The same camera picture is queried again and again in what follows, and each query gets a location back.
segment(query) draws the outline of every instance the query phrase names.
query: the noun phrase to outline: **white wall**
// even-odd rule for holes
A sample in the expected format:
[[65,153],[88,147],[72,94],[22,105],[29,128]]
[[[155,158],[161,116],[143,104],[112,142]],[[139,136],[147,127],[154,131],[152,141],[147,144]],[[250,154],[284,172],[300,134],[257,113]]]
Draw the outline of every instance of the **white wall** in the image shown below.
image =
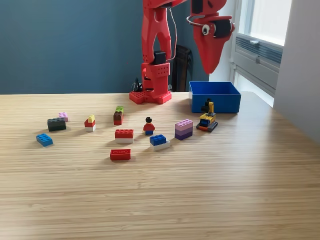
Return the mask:
[[274,108],[320,143],[320,0],[292,0]]
[[[219,11],[220,16],[234,16],[236,14],[236,0],[227,0],[225,6]],[[227,41],[223,47],[220,63],[216,70],[210,74],[209,81],[229,81],[230,80],[230,57],[232,49],[232,37]]]

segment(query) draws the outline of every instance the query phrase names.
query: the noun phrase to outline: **window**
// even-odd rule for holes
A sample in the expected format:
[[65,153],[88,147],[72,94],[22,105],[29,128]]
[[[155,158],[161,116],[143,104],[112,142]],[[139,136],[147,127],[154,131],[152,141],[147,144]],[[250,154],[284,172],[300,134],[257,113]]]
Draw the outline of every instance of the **window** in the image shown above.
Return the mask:
[[237,0],[230,80],[241,73],[274,97],[292,0]]
[[242,0],[239,33],[284,46],[292,0]]

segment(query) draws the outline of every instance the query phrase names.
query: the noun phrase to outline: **black chair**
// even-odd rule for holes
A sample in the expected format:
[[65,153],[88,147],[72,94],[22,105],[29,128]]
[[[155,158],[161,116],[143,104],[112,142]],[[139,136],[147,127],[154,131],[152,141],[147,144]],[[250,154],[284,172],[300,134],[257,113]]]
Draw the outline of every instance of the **black chair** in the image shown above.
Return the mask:
[[175,48],[175,58],[172,69],[172,92],[185,92],[187,84],[187,74],[190,72],[192,78],[193,57],[189,48],[177,45]]

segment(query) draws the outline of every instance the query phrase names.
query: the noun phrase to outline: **blue plastic bin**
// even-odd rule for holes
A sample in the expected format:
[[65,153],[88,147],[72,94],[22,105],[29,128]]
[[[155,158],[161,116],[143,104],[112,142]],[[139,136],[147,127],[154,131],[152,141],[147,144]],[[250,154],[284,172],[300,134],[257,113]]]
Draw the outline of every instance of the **blue plastic bin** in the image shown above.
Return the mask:
[[191,81],[189,98],[193,113],[202,113],[201,107],[211,99],[215,113],[235,114],[239,112],[241,94],[229,81]]

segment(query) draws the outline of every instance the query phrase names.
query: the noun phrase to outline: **white lego brick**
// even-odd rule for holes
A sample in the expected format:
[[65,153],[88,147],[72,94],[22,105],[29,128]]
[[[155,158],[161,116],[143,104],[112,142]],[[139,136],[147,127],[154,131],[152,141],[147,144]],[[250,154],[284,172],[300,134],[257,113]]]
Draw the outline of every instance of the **white lego brick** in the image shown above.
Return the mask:
[[93,127],[89,127],[89,126],[85,127],[86,132],[94,132],[95,130],[96,130],[96,125],[94,125]]
[[133,138],[116,138],[114,141],[117,144],[133,144],[134,143]]
[[166,148],[169,148],[170,147],[170,141],[166,141],[166,143],[164,144],[160,144],[160,145],[157,145],[157,146],[153,146],[151,143],[150,143],[150,148],[152,149],[152,151],[158,151],[158,150],[162,150],[162,149],[166,149]]

